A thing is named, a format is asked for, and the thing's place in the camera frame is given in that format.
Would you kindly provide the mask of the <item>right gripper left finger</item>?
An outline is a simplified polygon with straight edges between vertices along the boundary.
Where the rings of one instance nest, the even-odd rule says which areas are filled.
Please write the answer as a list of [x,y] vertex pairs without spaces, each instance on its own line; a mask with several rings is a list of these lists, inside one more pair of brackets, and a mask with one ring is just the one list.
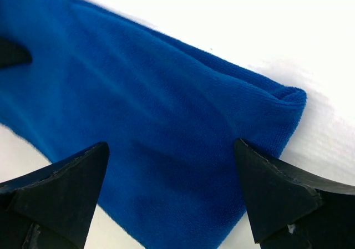
[[1,183],[1,248],[84,248],[109,154],[96,143]]

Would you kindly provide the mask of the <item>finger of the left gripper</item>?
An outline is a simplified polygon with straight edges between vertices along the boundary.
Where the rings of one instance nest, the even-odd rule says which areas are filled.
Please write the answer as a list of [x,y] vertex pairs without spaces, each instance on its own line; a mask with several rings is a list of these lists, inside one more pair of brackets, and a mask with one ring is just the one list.
[[0,58],[1,68],[32,62],[32,56],[28,49],[2,37],[0,41]]

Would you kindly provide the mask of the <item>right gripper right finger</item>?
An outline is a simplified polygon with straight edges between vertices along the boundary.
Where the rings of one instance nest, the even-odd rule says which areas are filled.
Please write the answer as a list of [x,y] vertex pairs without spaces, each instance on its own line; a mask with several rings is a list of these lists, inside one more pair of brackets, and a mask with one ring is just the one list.
[[354,248],[354,186],[304,171],[241,139],[234,154],[261,248]]

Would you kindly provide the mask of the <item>blue towel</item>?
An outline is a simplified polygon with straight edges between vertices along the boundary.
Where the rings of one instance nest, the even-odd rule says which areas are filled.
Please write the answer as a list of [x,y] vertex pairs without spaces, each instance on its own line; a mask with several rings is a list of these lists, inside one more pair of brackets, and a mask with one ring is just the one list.
[[233,145],[279,157],[306,93],[82,0],[1,0],[32,62],[1,123],[56,162],[110,147],[100,206],[146,248],[217,248],[245,212]]

